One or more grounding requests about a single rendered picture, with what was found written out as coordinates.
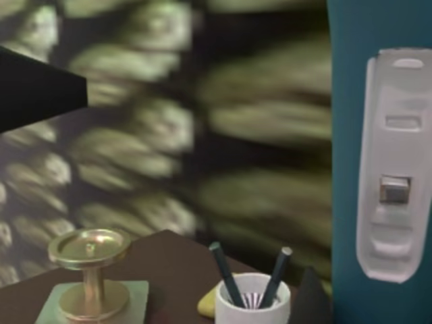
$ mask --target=green square base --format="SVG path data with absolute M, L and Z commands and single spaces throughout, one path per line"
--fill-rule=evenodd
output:
M 143 324 L 147 299 L 149 297 L 149 283 L 147 281 L 121 281 L 130 292 L 128 305 L 120 313 L 104 321 L 72 321 L 66 319 L 59 309 L 60 296 L 77 283 L 61 283 L 51 291 L 35 324 Z

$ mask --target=white cup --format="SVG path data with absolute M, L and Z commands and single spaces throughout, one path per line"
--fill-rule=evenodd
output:
M 234 275 L 241 294 L 264 294 L 270 280 L 262 273 L 243 273 Z M 276 293 L 277 302 L 270 308 L 246 309 L 234 306 L 221 281 L 216 288 L 215 324 L 287 324 L 291 313 L 291 291 L 281 282 Z

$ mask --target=black pen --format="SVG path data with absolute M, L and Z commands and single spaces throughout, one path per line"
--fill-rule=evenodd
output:
M 282 275 L 284 275 L 285 268 L 288 261 L 290 260 L 291 254 L 292 250 L 288 247 L 282 248 L 281 252 L 279 253 L 270 281 L 265 288 L 263 299 L 261 299 L 259 309 L 269 308 L 273 305 L 277 290 L 279 289 L 279 284 L 282 280 Z
M 237 284 L 234 281 L 230 267 L 228 266 L 228 263 L 226 261 L 220 243 L 218 242 L 212 243 L 209 249 L 213 253 L 213 256 L 215 257 L 223 282 L 225 282 L 225 286 L 227 288 L 229 297 L 231 297 L 234 306 L 245 308 L 242 295 L 240 295 L 240 291 L 238 290 Z

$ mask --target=textured wall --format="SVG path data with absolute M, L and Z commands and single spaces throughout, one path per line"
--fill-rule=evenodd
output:
M 0 282 L 82 226 L 171 229 L 330 278 L 331 112 L 318 1 L 1 0 L 0 43 L 88 78 L 92 108 L 2 135 Z

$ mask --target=pen tip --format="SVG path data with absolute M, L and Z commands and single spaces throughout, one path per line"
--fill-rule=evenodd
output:
M 292 254 L 292 250 L 289 247 L 282 248 L 282 253 L 284 253 L 286 256 L 290 256 Z
M 217 250 L 218 248 L 221 248 L 221 244 L 219 242 L 213 242 L 209 246 L 209 250 Z

